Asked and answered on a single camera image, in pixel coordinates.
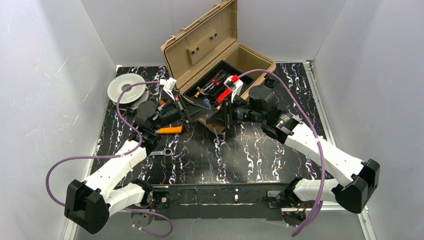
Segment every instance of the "toolbox lid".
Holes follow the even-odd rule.
[[[204,69],[237,39],[237,0],[222,0],[160,48],[175,89]]]

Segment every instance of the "wrench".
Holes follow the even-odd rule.
[[[166,148],[162,151],[152,151],[149,156],[157,156],[157,155],[164,155],[164,156],[171,156],[172,150],[170,148]]]

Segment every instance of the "orange tool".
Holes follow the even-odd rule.
[[[184,127],[181,126],[172,126],[172,127],[162,127],[157,133],[158,134],[180,134],[184,131]]]

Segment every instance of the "black marble table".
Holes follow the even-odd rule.
[[[146,81],[167,79],[166,67],[120,67],[116,76],[135,73]],[[307,75],[302,63],[278,63],[275,73],[288,85],[313,122],[319,135],[325,137]],[[148,85],[148,101],[161,99],[161,88]],[[300,115],[295,104],[280,84],[273,89],[281,109]],[[109,101],[103,128],[97,145],[97,155],[115,154],[128,139],[130,129],[123,126]],[[124,112],[131,123],[135,113]],[[260,125],[242,123],[218,135],[201,123],[188,125],[182,134],[163,135],[156,150],[170,148],[172,156],[152,156],[133,168],[120,185],[135,178],[150,184],[234,184],[234,183],[289,183],[295,177],[319,179],[321,168],[303,154],[265,136]],[[91,173],[105,162],[95,160]]]

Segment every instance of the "tan toolbox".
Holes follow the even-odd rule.
[[[213,77],[221,67],[232,68],[232,75],[252,69],[273,72],[275,61],[255,52],[237,40],[237,0],[223,0],[212,10],[201,16],[186,28],[171,36],[160,48],[169,75],[176,79],[175,90],[191,94],[200,82],[207,82],[206,76]],[[254,72],[241,79],[246,84],[240,93],[243,99],[249,96],[249,89],[265,80],[265,73]],[[200,121],[211,131],[212,126]],[[222,132],[224,127],[217,126]]]

